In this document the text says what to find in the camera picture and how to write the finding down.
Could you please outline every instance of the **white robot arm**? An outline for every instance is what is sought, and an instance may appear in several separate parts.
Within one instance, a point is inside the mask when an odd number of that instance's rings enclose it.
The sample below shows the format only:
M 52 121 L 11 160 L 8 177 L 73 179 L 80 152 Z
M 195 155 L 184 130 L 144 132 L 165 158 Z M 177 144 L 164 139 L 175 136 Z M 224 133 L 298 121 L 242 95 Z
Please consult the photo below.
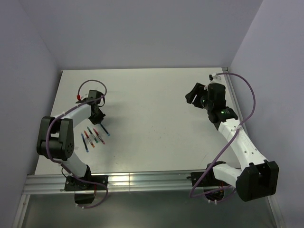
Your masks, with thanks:
M 251 142 L 235 112 L 226 106 L 225 86 L 215 82 L 208 86 L 197 83 L 185 97 L 187 103 L 206 109 L 209 120 L 229 142 L 239 160 L 241 169 L 235 169 L 225 162 L 216 162 L 207 179 L 217 179 L 236 188 L 243 201 L 249 201 L 275 194 L 279 167 L 275 161 L 268 161 Z

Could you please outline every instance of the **pen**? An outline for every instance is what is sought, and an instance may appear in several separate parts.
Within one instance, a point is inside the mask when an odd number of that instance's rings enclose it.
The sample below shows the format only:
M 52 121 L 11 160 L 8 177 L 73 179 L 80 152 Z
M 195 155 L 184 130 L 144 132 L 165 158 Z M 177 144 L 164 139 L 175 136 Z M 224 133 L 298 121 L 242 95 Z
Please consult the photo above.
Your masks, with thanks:
M 88 136 L 88 134 L 86 133 L 86 131 L 85 131 L 85 135 L 86 135 L 88 141 L 91 143 L 92 147 L 94 148 L 95 146 L 94 146 L 94 144 L 92 143 L 92 140 L 89 138 L 89 136 Z
M 81 137 L 82 137 L 82 141 L 84 141 L 84 144 L 85 144 L 85 151 L 89 153 L 89 150 L 86 146 L 86 141 L 85 141 L 85 137 L 84 137 L 84 134 L 81 133 Z
M 98 143 L 98 141 L 97 141 L 96 137 L 93 135 L 91 129 L 89 127 L 87 127 L 87 129 L 89 130 L 90 134 L 93 136 L 95 142 Z
M 105 142 L 103 141 L 103 139 L 100 137 L 100 135 L 98 134 L 98 132 L 95 130 L 95 128 L 93 128 L 93 131 L 96 133 L 97 137 L 100 139 L 100 141 L 105 144 Z
M 105 127 L 100 123 L 100 126 L 103 128 L 103 130 L 105 131 L 105 133 L 110 136 L 110 133 L 105 129 Z

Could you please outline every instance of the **tabletop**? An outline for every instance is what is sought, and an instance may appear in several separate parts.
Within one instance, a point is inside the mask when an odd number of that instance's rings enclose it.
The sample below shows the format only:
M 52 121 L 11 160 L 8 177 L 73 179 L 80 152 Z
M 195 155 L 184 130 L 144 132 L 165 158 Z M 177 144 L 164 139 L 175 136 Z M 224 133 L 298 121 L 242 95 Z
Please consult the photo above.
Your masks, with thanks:
M 207 111 L 186 103 L 185 95 L 197 82 L 207 84 L 209 74 L 214 72 L 222 69 L 65 70 L 51 115 L 75 105 L 82 82 L 100 80 L 108 89 L 101 108 L 106 114 L 102 124 L 111 135 L 88 119 L 74 128 L 74 152 L 92 173 L 205 169 L 227 141 L 208 120 Z M 227 87 L 225 77 L 221 78 Z M 99 83 L 89 82 L 80 95 L 85 97 L 90 89 L 104 91 Z M 237 111 L 231 97 L 226 89 L 227 106 Z M 87 127 L 95 128 L 105 145 L 93 140 L 95 148 L 88 143 L 86 152 L 81 133 L 88 132 Z M 219 160 L 240 167 L 231 148 Z M 39 157 L 35 175 L 60 172 L 57 164 Z

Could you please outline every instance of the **gray floor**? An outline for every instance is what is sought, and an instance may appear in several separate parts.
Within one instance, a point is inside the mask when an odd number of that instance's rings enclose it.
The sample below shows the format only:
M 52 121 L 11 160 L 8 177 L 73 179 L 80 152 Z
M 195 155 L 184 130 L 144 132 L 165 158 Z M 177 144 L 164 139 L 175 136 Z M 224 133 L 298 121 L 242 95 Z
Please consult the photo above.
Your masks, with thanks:
M 94 209 L 76 208 L 72 194 L 33 195 L 24 228 L 273 228 L 266 198 L 242 202 L 237 194 L 208 204 L 189 191 L 111 193 Z

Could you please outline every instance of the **blue marker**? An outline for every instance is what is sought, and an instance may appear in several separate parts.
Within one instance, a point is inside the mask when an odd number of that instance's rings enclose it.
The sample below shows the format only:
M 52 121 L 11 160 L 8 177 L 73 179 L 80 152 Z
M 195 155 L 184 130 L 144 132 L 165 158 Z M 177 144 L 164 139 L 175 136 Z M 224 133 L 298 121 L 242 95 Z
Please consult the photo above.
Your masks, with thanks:
M 85 137 L 84 137 L 84 134 L 81 133 L 81 138 L 82 138 L 82 141 L 84 141 L 84 144 L 85 144 L 85 151 L 89 153 L 89 150 L 86 146 L 86 141 L 85 141 Z
M 100 123 L 100 126 L 103 128 L 103 130 L 104 130 L 104 132 L 108 135 L 108 136 L 110 136 L 110 133 L 105 129 L 105 127 Z

